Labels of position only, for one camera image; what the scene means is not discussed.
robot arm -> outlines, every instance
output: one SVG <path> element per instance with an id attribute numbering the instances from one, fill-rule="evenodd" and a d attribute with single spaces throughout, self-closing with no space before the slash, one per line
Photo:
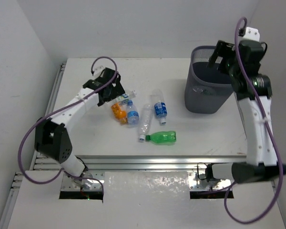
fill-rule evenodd
<path id="1" fill-rule="evenodd" d="M 44 120 L 36 127 L 35 150 L 54 159 L 70 175 L 81 177 L 87 169 L 83 162 L 72 152 L 69 133 L 75 123 L 94 106 L 101 106 L 105 102 L 115 99 L 125 93 L 120 84 L 121 76 L 118 74 L 114 81 L 98 93 L 85 98 L 94 90 L 106 84 L 114 75 L 114 70 L 101 69 L 100 76 L 89 80 L 83 85 L 78 94 L 67 104 L 82 100 L 75 106 L 61 111 Z"/>
<path id="2" fill-rule="evenodd" d="M 268 121 L 272 129 L 270 79 L 258 73 L 265 51 L 259 42 L 260 35 L 257 29 L 246 27 L 240 30 L 239 36 L 243 37 L 239 43 L 241 59 L 265 109 L 266 118 L 263 118 L 254 93 L 240 71 L 234 44 L 218 41 L 208 65 L 212 67 L 217 58 L 222 57 L 218 70 L 230 76 L 236 93 L 236 101 L 247 138 L 247 157 L 245 163 L 208 165 L 205 171 L 208 181 L 228 178 L 236 183 L 249 183 L 273 180 L 279 174 L 277 157 L 265 126 L 265 121 Z M 285 164 L 283 164 L 283 173 L 286 174 Z"/>

green bottle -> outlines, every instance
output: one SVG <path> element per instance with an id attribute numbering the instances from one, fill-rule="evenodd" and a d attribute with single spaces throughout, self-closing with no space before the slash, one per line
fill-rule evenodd
<path id="1" fill-rule="evenodd" d="M 152 135 L 146 135 L 145 140 L 161 145 L 171 145 L 172 143 L 176 142 L 176 131 L 161 131 Z"/>

white table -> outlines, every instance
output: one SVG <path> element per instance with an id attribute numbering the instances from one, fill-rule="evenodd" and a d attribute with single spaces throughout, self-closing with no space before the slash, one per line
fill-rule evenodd
<path id="1" fill-rule="evenodd" d="M 92 58 L 70 58 L 58 91 L 55 110 L 66 105 L 81 86 L 92 78 Z M 174 146 L 138 142 L 138 129 L 121 126 L 109 107 L 91 109 L 73 128 L 70 138 L 76 155 L 197 156 L 246 153 L 245 133 L 234 95 L 215 114 L 193 114 L 184 105 L 184 90 L 190 59 L 115 59 L 124 89 L 136 90 L 133 99 L 139 112 L 150 102 L 153 89 L 164 94 L 166 126 L 153 118 L 150 133 L 175 130 Z M 113 68 L 108 60 L 96 66 Z"/>
<path id="2" fill-rule="evenodd" d="M 115 60 L 123 87 L 138 92 L 133 101 L 139 111 L 148 102 L 152 89 L 162 89 L 168 110 L 167 125 L 159 126 L 159 122 L 153 119 L 151 133 L 175 130 L 176 144 L 139 143 L 137 130 L 120 126 L 109 107 L 90 110 L 74 127 L 71 142 L 75 154 L 83 156 L 90 169 L 103 169 L 104 203 L 59 199 L 62 176 L 42 186 L 23 179 L 8 229 L 284 228 L 277 204 L 263 220 L 244 226 L 229 218 L 222 199 L 190 200 L 186 171 L 195 169 L 194 163 L 244 159 L 245 134 L 233 95 L 216 114 L 193 114 L 184 105 L 189 59 Z M 55 109 L 71 100 L 81 85 L 91 78 L 92 61 L 68 60 Z M 99 64 L 110 66 L 103 61 Z M 146 168 L 172 172 L 135 172 L 138 166 L 143 171 Z M 37 156 L 33 168 L 58 169 L 58 165 L 51 159 Z M 132 171 L 121 172 L 125 168 Z M 29 171 L 28 174 L 37 180 L 47 180 L 56 172 Z M 269 182 L 239 185 L 234 188 L 235 198 L 229 199 L 228 205 L 237 218 L 248 220 L 267 207 L 273 194 Z"/>

bottle label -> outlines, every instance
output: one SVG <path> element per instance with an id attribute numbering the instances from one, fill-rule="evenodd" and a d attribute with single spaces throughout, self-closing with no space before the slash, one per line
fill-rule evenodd
<path id="1" fill-rule="evenodd" d="M 160 114 L 167 114 L 165 103 L 156 103 L 154 105 L 154 110 L 156 112 L 156 116 Z"/>
<path id="2" fill-rule="evenodd" d="M 130 111 L 127 113 L 127 118 L 130 118 L 132 116 L 138 116 L 139 117 L 139 114 L 136 111 Z"/>
<path id="3" fill-rule="evenodd" d="M 129 96 L 127 94 L 122 94 L 120 97 L 119 97 L 119 105 L 124 105 L 124 104 L 127 104 L 128 103 L 128 100 L 129 100 Z"/>

gray trash bin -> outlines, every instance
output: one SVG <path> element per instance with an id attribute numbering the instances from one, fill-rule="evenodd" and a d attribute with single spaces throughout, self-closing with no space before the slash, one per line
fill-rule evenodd
<path id="1" fill-rule="evenodd" d="M 214 49 L 215 46 L 199 46 L 192 51 L 184 93 L 190 112 L 213 114 L 233 93 L 230 77 L 217 70 L 222 58 L 217 58 L 213 68 L 207 67 Z"/>

